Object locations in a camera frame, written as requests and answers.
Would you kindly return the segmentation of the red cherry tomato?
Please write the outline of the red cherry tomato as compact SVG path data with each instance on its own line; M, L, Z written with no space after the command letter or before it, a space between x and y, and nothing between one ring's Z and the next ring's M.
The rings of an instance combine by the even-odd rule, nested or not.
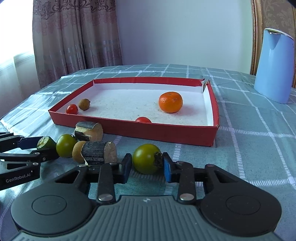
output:
M70 104L66 108L67 114L77 114L78 113L78 107L75 104Z
M135 121L139 123L151 123L151 120L144 116L138 117Z

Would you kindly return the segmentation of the green cucumber piece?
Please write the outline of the green cucumber piece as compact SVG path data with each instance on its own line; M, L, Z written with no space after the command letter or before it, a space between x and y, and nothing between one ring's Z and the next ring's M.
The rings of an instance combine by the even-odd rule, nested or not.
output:
M38 150L55 149L55 148L56 148L56 142L49 136L44 136L40 138L40 140L37 143Z

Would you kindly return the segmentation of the eggplant piece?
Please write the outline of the eggplant piece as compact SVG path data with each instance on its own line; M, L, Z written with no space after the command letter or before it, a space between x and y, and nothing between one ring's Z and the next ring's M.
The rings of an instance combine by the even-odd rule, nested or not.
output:
M86 142L81 155L88 165L117 163L117 150L114 142Z
M74 136L79 141L100 142L103 139L103 128L100 123L80 121L75 126Z

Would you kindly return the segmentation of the teal checked tablecloth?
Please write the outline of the teal checked tablecloth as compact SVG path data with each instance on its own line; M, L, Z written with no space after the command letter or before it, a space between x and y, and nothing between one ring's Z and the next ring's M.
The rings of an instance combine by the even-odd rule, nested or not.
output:
M73 129L53 123L48 110L54 104L93 79L136 76L211 81L220 114L214 145L154 144L175 161L191 162L195 167L212 163L271 193L282 207L276 234L283 240L295 240L295 90L287 104L279 104L254 90L253 75L236 71L175 64L93 68L61 77L1 115L1 131L57 140Z

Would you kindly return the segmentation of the light blue kettle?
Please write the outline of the light blue kettle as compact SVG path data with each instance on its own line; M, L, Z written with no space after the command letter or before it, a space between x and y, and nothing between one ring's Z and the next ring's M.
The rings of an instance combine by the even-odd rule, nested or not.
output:
M292 88L294 69L293 37L277 29L265 28L254 89L272 101L286 104Z

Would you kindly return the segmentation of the pink patterned curtain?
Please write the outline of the pink patterned curtain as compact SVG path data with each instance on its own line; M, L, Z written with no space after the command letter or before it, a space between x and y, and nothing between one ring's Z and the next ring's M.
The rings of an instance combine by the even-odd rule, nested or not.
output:
M34 1L32 31L41 87L79 70L122 64L115 1Z

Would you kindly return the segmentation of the orange tangerine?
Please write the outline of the orange tangerine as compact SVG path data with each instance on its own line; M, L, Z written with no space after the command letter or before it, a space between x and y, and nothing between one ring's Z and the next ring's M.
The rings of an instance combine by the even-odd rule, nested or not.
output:
M177 113L182 106L182 96L177 92L166 92L159 97L159 107L166 113Z

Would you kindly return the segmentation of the large green tomato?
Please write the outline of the large green tomato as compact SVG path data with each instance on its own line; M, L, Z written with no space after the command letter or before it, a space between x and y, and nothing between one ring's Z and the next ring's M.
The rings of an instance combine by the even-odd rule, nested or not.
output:
M161 151L154 144L143 144L133 152L132 164L139 173L155 174L162 166Z

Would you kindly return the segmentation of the red cardboard box tray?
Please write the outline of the red cardboard box tray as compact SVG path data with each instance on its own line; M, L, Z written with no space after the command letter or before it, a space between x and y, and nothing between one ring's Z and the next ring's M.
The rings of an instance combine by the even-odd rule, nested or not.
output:
M159 107L161 94L177 92L183 106L177 113ZM90 108L79 109L81 99ZM77 114L67 114L70 104ZM100 123L105 133L133 138L210 147L219 128L219 108L210 82L178 77L119 77L94 79L49 109L53 122L74 127L80 121ZM151 123L135 120L144 116Z

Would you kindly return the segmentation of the small green tomato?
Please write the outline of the small green tomato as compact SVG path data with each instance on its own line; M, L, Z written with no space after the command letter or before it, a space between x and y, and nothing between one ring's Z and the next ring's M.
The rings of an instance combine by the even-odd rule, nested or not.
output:
M62 158L72 157L72 151L77 140L70 134L63 134L57 140L56 151Z

